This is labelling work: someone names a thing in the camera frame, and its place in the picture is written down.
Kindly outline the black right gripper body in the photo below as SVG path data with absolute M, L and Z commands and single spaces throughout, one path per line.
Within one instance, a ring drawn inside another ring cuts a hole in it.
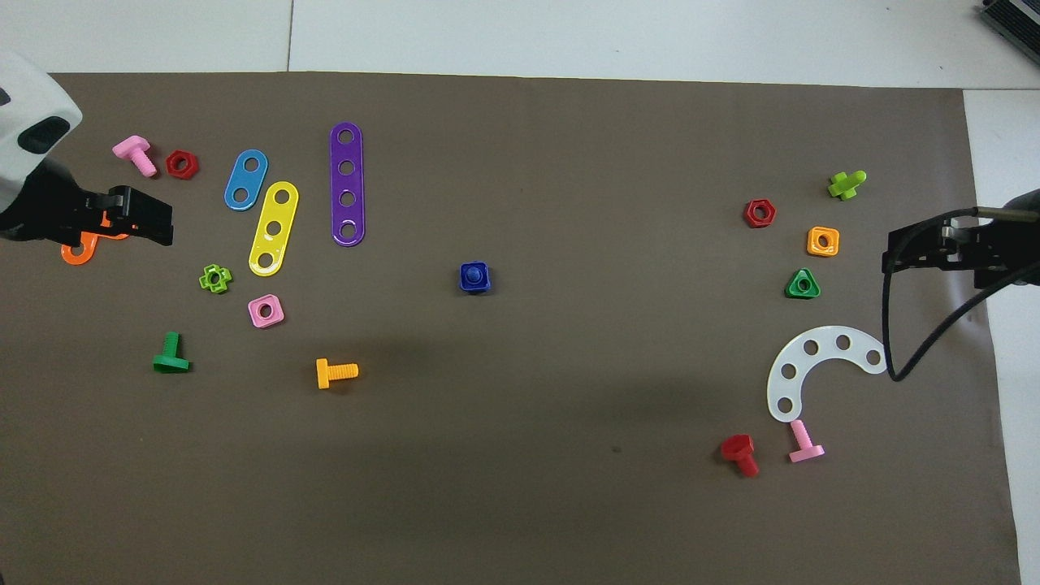
M 1025 193 L 1007 201 L 1000 210 L 1033 212 L 1038 215 L 1039 189 Z M 989 268 L 998 270 L 976 270 L 976 288 L 988 288 L 1012 273 L 1038 262 L 1039 258 L 1039 223 L 1013 222 L 1006 219 L 993 219 L 988 225 L 978 229 L 978 240 L 986 243 L 998 259 L 989 262 Z M 1016 285 L 1039 285 L 1038 268 L 1032 273 L 1019 278 Z

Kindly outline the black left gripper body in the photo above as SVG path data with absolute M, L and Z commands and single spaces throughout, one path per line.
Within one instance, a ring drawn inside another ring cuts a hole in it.
M 83 232 L 110 236 L 103 211 L 93 210 L 97 194 L 82 189 L 59 162 L 41 162 L 1 214 L 1 236 L 9 241 L 81 244 Z

